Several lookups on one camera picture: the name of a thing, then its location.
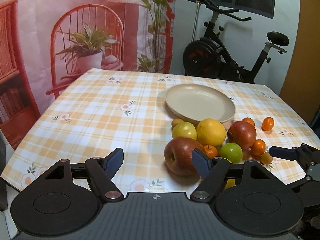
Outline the small green apple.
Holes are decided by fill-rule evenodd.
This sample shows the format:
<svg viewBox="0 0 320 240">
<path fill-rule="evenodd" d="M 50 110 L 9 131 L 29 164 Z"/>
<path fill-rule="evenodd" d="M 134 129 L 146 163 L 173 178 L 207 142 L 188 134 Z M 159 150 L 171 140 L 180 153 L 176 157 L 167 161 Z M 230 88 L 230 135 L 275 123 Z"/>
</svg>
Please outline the small green apple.
<svg viewBox="0 0 320 240">
<path fill-rule="evenodd" d="M 234 164 L 239 164 L 243 158 L 242 148 L 233 142 L 226 143 L 220 148 L 219 156 L 228 159 Z"/>
</svg>

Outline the small orange kumquat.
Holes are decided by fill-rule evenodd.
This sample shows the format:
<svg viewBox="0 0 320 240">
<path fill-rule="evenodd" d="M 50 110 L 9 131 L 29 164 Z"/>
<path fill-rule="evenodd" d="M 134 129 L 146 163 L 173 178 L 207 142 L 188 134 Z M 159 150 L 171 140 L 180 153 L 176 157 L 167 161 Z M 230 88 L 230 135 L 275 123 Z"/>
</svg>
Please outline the small orange kumquat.
<svg viewBox="0 0 320 240">
<path fill-rule="evenodd" d="M 274 127 L 274 119 L 270 116 L 266 117 L 262 124 L 261 124 L 261 129 L 263 131 L 270 131 Z"/>
</svg>

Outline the large red apple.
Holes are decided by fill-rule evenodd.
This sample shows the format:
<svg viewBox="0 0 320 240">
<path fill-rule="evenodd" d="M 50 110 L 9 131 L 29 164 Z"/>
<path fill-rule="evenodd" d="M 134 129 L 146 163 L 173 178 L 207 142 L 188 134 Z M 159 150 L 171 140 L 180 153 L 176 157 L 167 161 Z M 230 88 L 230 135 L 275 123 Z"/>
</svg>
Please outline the large red apple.
<svg viewBox="0 0 320 240">
<path fill-rule="evenodd" d="M 204 146 L 191 138 L 177 137 L 172 139 L 164 149 L 165 162 L 171 172 L 179 176 L 196 174 L 191 154 L 198 148 L 205 153 Z"/>
</svg>

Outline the large yellow orange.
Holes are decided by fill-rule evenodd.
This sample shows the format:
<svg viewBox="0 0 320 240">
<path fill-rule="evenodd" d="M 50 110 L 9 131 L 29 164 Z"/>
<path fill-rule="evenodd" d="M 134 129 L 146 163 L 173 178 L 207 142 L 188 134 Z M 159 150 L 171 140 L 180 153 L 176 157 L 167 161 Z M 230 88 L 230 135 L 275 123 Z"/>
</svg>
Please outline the large yellow orange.
<svg viewBox="0 0 320 240">
<path fill-rule="evenodd" d="M 197 125 L 197 140 L 202 145 L 219 146 L 226 138 L 226 129 L 215 119 L 204 119 Z"/>
</svg>

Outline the dark red apple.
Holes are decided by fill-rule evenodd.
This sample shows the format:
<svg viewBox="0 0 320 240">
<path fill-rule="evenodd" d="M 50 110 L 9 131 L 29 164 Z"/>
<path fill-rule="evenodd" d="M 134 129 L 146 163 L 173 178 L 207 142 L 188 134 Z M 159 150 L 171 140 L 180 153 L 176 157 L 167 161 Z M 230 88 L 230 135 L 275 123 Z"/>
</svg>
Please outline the dark red apple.
<svg viewBox="0 0 320 240">
<path fill-rule="evenodd" d="M 243 150 L 253 146 L 257 138 L 255 127 L 245 121 L 234 122 L 227 131 L 229 142 L 238 144 Z"/>
</svg>

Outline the yellow-green apple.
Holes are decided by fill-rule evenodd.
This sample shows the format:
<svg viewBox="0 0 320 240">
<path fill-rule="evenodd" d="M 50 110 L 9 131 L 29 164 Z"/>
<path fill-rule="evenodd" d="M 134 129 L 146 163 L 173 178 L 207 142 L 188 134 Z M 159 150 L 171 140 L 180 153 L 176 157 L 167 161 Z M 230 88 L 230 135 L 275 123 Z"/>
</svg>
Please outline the yellow-green apple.
<svg viewBox="0 0 320 240">
<path fill-rule="evenodd" d="M 177 124 L 172 130 L 172 138 L 191 138 L 196 140 L 197 139 L 197 131 L 195 126 L 190 122 L 180 122 Z"/>
</svg>

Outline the small tan longan fruit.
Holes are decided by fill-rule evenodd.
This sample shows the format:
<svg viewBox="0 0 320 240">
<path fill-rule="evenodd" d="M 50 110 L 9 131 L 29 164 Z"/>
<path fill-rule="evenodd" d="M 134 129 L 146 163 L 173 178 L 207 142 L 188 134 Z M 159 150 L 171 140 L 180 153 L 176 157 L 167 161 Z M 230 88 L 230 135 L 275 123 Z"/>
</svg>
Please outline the small tan longan fruit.
<svg viewBox="0 0 320 240">
<path fill-rule="evenodd" d="M 176 118 L 176 119 L 172 120 L 172 122 L 171 122 L 171 127 L 174 128 L 175 126 L 177 126 L 178 124 L 180 124 L 180 123 L 182 123 L 182 122 L 183 122 L 182 119 Z"/>
</svg>

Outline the yellow lemon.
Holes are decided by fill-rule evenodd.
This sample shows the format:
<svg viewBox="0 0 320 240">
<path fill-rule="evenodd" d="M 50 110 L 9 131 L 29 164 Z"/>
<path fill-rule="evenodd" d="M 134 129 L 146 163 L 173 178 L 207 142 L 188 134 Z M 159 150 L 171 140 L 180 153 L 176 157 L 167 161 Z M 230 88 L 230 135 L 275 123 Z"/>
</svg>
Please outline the yellow lemon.
<svg viewBox="0 0 320 240">
<path fill-rule="evenodd" d="M 224 190 L 229 189 L 235 186 L 235 179 L 227 179 L 227 183 L 225 185 Z"/>
</svg>

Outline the small orange clementine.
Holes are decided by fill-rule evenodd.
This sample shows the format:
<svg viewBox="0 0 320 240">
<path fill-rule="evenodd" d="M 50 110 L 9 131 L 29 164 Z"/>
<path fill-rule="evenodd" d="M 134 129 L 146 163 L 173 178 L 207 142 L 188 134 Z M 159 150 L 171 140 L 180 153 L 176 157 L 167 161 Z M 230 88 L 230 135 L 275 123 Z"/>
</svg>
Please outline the small orange clementine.
<svg viewBox="0 0 320 240">
<path fill-rule="evenodd" d="M 204 145 L 205 154 L 210 159 L 213 159 L 218 156 L 217 148 L 213 145 Z"/>
</svg>

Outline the small orange tangerine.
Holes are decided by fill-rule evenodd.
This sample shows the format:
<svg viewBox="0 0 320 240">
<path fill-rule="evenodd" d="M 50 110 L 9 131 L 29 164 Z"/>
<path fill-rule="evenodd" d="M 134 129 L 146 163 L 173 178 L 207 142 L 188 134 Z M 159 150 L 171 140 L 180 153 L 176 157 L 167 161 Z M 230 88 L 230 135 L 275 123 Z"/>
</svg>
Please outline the small orange tangerine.
<svg viewBox="0 0 320 240">
<path fill-rule="evenodd" d="M 261 156 L 266 151 L 266 144 L 263 140 L 257 139 L 250 148 L 252 156 Z"/>
</svg>

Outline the small orange mandarin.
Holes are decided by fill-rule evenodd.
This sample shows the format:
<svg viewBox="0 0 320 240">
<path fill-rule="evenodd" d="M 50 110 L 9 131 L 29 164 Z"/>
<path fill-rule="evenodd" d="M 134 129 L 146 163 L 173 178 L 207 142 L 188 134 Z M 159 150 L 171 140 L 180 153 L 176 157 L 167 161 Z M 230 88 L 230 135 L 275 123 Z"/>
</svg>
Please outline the small orange mandarin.
<svg viewBox="0 0 320 240">
<path fill-rule="evenodd" d="M 255 126 L 255 122 L 252 118 L 246 117 L 246 118 L 243 118 L 242 121 L 247 122 L 247 123 L 251 124 L 252 126 Z"/>
</svg>

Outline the orange plaid floral tablecloth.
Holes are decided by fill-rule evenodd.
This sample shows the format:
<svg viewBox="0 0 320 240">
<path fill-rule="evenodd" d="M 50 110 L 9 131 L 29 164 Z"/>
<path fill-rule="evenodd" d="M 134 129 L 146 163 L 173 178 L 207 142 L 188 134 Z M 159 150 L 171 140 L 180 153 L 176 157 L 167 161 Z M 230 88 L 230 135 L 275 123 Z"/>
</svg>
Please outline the orange plaid floral tablecloth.
<svg viewBox="0 0 320 240">
<path fill-rule="evenodd" d="M 217 89 L 235 104 L 235 119 L 252 118 L 257 126 L 274 118 L 270 133 L 257 131 L 267 147 L 308 144 L 319 138 L 302 118 L 264 85 L 179 75 L 111 72 L 93 69 L 72 83 L 43 113 L 9 159 L 1 177 L 22 190 L 60 159 L 82 163 L 124 150 L 124 163 L 113 181 L 129 191 L 191 193 L 197 177 L 172 174 L 164 163 L 171 140 L 173 113 L 165 92 L 181 83 Z"/>
</svg>

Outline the beige round plate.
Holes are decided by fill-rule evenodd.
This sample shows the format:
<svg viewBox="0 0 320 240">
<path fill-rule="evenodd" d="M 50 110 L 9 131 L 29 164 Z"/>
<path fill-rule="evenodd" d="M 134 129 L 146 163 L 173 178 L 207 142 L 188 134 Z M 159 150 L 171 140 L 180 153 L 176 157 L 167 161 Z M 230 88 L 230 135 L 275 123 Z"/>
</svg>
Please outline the beige round plate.
<svg viewBox="0 0 320 240">
<path fill-rule="evenodd" d="M 204 85 L 185 83 L 172 86 L 166 91 L 165 101 L 177 116 L 195 123 L 208 118 L 225 123 L 236 113 L 235 104 L 228 96 Z"/>
</svg>

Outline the black exercise bike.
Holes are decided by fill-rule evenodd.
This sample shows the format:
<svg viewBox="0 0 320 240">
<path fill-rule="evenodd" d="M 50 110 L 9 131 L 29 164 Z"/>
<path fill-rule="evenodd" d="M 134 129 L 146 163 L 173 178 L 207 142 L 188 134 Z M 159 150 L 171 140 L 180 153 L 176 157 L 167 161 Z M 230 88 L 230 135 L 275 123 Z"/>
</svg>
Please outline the black exercise bike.
<svg viewBox="0 0 320 240">
<path fill-rule="evenodd" d="M 224 27 L 220 26 L 217 33 L 214 27 L 219 15 L 226 15 L 240 22 L 247 22 L 252 18 L 235 16 L 233 13 L 239 9 L 221 9 L 212 0 L 196 0 L 196 2 L 199 5 L 204 4 L 213 15 L 209 22 L 204 22 L 206 27 L 204 35 L 198 40 L 191 41 L 183 52 L 185 75 L 253 84 L 263 63 L 271 61 L 268 56 L 271 48 L 280 54 L 287 52 L 284 47 L 289 45 L 289 38 L 277 31 L 271 31 L 267 33 L 267 41 L 253 68 L 247 70 L 244 66 L 239 66 L 220 39 Z"/>
</svg>

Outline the pink printed backdrop cloth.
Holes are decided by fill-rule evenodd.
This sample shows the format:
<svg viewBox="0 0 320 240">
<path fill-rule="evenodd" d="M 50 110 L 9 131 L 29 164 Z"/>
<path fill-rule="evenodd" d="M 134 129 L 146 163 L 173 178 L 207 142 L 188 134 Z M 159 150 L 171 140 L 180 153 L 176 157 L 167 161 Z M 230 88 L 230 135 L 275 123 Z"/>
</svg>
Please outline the pink printed backdrop cloth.
<svg viewBox="0 0 320 240">
<path fill-rule="evenodd" d="M 1 133 L 16 148 L 92 68 L 168 73 L 175 0 L 1 0 Z"/>
</svg>

